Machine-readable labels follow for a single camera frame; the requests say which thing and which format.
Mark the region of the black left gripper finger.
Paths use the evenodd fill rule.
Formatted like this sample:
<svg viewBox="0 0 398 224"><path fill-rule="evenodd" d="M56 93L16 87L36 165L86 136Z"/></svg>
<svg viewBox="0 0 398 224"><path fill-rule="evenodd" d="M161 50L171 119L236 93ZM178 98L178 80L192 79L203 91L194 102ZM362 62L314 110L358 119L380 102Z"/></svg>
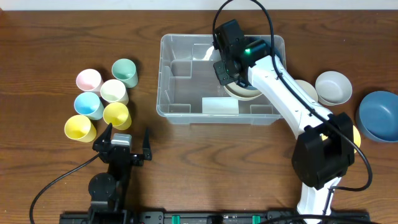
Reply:
<svg viewBox="0 0 398 224"><path fill-rule="evenodd" d="M96 152L108 152L111 145L112 123L109 123L106 129L93 142L93 150Z"/></svg>
<svg viewBox="0 0 398 224"><path fill-rule="evenodd" d="M144 160L151 161L152 160L152 151L150 148L150 141L149 141L149 129L146 128L144 140L142 144L142 151L144 155Z"/></svg>

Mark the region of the large cream bowl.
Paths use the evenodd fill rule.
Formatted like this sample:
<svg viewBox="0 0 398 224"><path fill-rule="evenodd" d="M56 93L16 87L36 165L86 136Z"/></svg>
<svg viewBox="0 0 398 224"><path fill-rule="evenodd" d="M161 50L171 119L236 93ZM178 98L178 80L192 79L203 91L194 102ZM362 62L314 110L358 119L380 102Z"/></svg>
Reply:
<svg viewBox="0 0 398 224"><path fill-rule="evenodd" d="M211 67L214 70L217 81L230 97L239 101L251 101L262 95L262 93L253 86L244 88L239 86L237 81L232 81L230 83L224 82L224 61L221 58L219 50L216 50L213 45L206 51L204 60L211 62Z"/></svg>

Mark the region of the small white bowl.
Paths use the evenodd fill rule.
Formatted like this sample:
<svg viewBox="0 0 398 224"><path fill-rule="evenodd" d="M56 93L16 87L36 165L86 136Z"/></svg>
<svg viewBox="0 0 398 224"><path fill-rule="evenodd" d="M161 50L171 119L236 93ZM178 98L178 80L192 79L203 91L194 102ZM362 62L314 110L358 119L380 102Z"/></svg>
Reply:
<svg viewBox="0 0 398 224"><path fill-rule="evenodd" d="M295 80L297 84L305 90L305 92L314 100L318 101L318 94L316 89L309 83L304 80Z"/></svg>

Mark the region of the small grey bowl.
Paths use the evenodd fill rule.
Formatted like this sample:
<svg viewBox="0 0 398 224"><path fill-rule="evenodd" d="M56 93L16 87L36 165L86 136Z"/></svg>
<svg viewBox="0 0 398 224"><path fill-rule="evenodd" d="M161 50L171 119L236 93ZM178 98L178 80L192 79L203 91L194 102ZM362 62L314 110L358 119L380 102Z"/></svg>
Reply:
<svg viewBox="0 0 398 224"><path fill-rule="evenodd" d="M353 94L349 79L340 72L327 71L318 76L315 82L318 101L327 106L346 103Z"/></svg>

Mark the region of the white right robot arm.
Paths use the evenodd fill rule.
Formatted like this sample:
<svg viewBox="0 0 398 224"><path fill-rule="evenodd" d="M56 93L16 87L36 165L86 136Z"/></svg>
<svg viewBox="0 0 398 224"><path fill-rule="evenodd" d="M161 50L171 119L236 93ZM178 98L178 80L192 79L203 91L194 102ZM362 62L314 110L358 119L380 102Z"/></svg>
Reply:
<svg viewBox="0 0 398 224"><path fill-rule="evenodd" d="M303 183L297 212L305 223L326 220L333 193L354 163L352 120L314 102L297 84L276 55L273 36L264 40L244 35L236 20L219 26L213 35L163 36L159 75L171 72L166 63L175 56L173 47L185 53L189 46L203 44L220 54L213 64L220 85L260 91L286 120L297 139L292 165Z"/></svg>

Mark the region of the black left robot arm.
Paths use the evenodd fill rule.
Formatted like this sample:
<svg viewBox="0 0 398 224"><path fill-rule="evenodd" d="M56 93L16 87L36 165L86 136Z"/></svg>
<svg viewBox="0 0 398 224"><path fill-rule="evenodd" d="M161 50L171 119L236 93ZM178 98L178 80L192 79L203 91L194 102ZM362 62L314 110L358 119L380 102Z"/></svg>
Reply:
<svg viewBox="0 0 398 224"><path fill-rule="evenodd" d="M132 136L112 134L112 124L94 141L93 150L108 165L106 172L95 175L88 185L91 203L86 223L137 223L136 214L124 208L127 188L134 166L152 159L149 133L145 132L142 153L132 153Z"/></svg>

